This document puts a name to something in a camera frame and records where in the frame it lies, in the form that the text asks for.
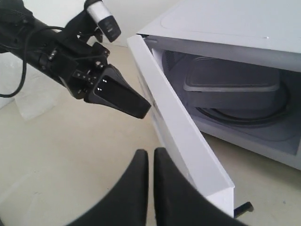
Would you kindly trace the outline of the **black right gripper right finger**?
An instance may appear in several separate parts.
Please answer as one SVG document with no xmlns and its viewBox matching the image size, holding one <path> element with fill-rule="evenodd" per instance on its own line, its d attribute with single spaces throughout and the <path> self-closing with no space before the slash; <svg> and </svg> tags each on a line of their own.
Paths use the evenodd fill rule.
<svg viewBox="0 0 301 226">
<path fill-rule="evenodd" d="M 154 152 L 154 207 L 158 226 L 241 226 L 249 203 L 234 207 L 234 185 L 215 156 L 182 173 L 163 147 Z"/>
</svg>

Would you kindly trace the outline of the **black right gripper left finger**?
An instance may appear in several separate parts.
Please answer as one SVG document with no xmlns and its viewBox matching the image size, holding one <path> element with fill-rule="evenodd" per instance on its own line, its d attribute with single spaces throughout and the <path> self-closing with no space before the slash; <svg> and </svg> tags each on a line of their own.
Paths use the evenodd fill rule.
<svg viewBox="0 0 301 226">
<path fill-rule="evenodd" d="M 149 195 L 149 157 L 138 149 L 114 187 L 70 226 L 145 226 Z"/>
</svg>

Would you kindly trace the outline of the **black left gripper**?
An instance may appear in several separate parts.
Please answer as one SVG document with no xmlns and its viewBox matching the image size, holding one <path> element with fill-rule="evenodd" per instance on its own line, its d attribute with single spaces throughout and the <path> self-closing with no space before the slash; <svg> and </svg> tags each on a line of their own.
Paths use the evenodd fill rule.
<svg viewBox="0 0 301 226">
<path fill-rule="evenodd" d="M 102 44 L 95 42 L 91 46 L 82 40 L 52 41 L 48 54 L 51 75 L 74 98 L 108 106 L 138 119 L 145 118 L 150 110 L 151 104 L 126 82 L 116 67 L 108 65 L 110 51 Z"/>
</svg>

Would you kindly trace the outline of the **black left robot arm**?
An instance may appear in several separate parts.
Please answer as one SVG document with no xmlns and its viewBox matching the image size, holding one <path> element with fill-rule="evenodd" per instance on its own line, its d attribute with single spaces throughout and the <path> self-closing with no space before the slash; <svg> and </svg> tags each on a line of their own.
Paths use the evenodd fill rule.
<svg viewBox="0 0 301 226">
<path fill-rule="evenodd" d="M 23 62 L 16 96 L 24 86 L 31 65 L 64 86 L 75 99 L 104 105 L 142 119 L 150 103 L 136 92 L 119 70 L 109 64 L 103 37 L 114 42 L 120 27 L 101 0 L 87 0 L 83 10 L 65 27 L 49 26 L 38 20 L 21 0 L 0 3 L 0 51 Z"/>
</svg>

